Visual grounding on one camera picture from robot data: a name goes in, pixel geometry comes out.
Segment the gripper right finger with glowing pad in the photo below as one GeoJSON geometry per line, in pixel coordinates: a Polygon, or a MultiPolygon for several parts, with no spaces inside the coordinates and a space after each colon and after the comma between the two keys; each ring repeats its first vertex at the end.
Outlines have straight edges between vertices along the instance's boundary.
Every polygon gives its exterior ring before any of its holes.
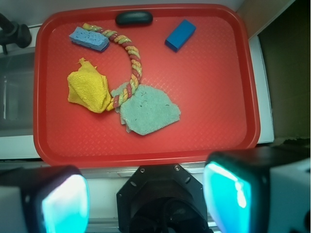
{"type": "Polygon", "coordinates": [[[224,233],[308,233],[310,170],[309,148],[213,152],[203,173],[207,209],[224,233]]]}

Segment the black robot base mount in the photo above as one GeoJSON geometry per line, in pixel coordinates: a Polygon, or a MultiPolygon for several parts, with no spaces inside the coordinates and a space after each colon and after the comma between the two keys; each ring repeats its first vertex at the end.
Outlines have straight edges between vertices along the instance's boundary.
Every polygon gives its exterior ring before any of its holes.
{"type": "Polygon", "coordinates": [[[180,165],[140,166],[116,194],[122,233],[210,233],[203,185],[180,165]]]}

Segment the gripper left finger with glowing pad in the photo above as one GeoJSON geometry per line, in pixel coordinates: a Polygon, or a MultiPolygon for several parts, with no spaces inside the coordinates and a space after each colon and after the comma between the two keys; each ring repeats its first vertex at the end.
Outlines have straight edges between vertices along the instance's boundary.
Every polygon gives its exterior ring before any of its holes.
{"type": "Polygon", "coordinates": [[[89,209],[87,180],[74,166],[0,171],[2,233],[83,233],[89,209]]]}

